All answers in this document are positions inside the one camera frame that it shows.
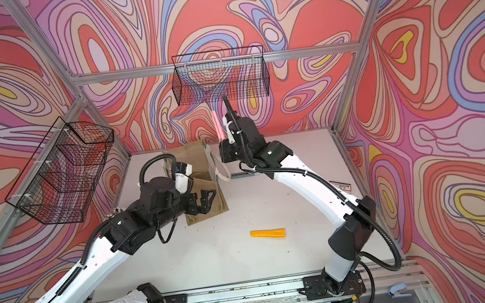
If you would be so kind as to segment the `pink utility knife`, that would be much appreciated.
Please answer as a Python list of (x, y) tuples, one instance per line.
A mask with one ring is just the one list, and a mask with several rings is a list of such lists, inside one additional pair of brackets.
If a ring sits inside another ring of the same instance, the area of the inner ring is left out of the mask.
[(221, 125), (220, 125), (220, 122), (218, 120), (218, 117), (217, 117), (216, 112), (215, 111), (211, 111), (210, 113), (211, 113), (211, 119), (213, 121), (213, 125), (214, 125), (214, 128), (216, 130), (216, 134), (217, 134), (218, 140), (221, 142), (221, 141), (223, 141), (226, 138), (226, 136), (225, 136), (225, 134), (223, 132), (223, 129), (222, 129)]

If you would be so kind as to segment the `grey utility knife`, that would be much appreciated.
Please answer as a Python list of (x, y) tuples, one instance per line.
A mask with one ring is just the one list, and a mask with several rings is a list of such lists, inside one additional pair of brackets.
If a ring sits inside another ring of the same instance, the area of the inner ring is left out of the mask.
[(255, 173), (240, 172), (240, 173), (232, 174), (231, 178), (232, 179), (240, 179), (240, 178), (252, 177), (252, 176), (255, 176), (255, 175), (256, 175)]

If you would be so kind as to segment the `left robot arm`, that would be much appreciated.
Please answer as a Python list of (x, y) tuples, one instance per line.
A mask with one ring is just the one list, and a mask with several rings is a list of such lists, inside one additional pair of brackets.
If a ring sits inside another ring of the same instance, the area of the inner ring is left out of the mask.
[[(177, 189), (178, 181), (154, 177), (141, 186), (140, 197), (93, 231), (81, 259), (35, 303), (84, 303), (108, 275), (132, 257), (144, 244), (160, 237), (161, 229), (174, 225), (182, 214), (210, 212), (216, 188), (194, 192), (193, 180)], [(150, 283), (108, 303), (168, 303)]]

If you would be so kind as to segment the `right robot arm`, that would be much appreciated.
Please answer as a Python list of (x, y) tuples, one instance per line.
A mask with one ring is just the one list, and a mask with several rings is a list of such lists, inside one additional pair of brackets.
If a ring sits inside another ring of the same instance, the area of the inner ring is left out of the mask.
[[(362, 259), (392, 272), (402, 268), (399, 249), (376, 221), (376, 204), (371, 198), (358, 198), (336, 188), (306, 166), (284, 143), (268, 142), (251, 118), (237, 114), (227, 96), (222, 100), (227, 112), (224, 116), (227, 137), (219, 145), (222, 161), (239, 161), (243, 172), (261, 173), (288, 186), (317, 207), (334, 226), (335, 231), (328, 239), (331, 254), (321, 274), (326, 282), (336, 288), (342, 286)], [(378, 232), (388, 245), (393, 257), (391, 264), (363, 251), (373, 232)]]

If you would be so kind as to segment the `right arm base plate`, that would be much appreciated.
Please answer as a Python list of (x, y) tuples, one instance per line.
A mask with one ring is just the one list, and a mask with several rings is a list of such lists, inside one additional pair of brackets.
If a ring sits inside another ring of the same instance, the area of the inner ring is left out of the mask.
[(349, 271), (343, 281), (320, 274), (302, 279), (304, 294), (308, 300), (320, 300), (342, 296), (360, 296), (366, 292), (363, 278), (358, 271)]

